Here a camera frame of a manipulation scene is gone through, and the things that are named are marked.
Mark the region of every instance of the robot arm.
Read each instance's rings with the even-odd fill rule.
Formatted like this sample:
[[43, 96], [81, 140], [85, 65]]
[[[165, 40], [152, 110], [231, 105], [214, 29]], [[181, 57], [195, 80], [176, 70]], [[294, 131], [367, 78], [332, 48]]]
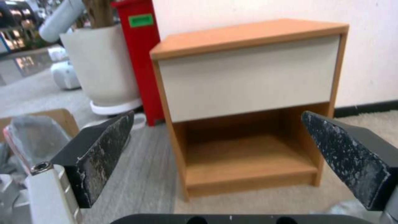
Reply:
[[53, 43], [65, 33], [76, 19], [83, 13], [85, 7], [81, 0], [64, 0], [39, 28], [43, 40]]

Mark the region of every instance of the nightstand top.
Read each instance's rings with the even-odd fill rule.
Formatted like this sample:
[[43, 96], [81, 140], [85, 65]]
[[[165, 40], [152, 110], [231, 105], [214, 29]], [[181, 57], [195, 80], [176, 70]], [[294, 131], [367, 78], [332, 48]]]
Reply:
[[338, 35], [349, 25], [309, 20], [279, 19], [168, 36], [151, 51], [153, 60], [184, 57], [222, 50], [254, 47]]

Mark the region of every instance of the plant pot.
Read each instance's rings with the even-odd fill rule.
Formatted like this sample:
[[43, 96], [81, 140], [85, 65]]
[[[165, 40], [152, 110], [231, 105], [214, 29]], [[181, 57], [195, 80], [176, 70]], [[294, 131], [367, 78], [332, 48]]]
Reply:
[[93, 112], [118, 114], [142, 104], [120, 25], [60, 37]]

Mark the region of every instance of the red trash can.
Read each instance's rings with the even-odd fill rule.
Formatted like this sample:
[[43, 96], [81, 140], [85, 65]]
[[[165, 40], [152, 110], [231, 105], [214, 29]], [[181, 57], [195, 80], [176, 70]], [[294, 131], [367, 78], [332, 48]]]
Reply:
[[160, 42], [152, 0], [112, 2], [117, 8], [149, 126], [164, 119], [149, 51]]

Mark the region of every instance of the wooden nightstand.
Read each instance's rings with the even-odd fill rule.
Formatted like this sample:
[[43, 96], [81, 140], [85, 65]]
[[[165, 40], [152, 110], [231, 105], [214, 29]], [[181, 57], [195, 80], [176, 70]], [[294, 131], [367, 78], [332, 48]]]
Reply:
[[318, 186], [304, 110], [333, 116], [349, 26], [273, 20], [171, 35], [152, 49], [183, 194]]

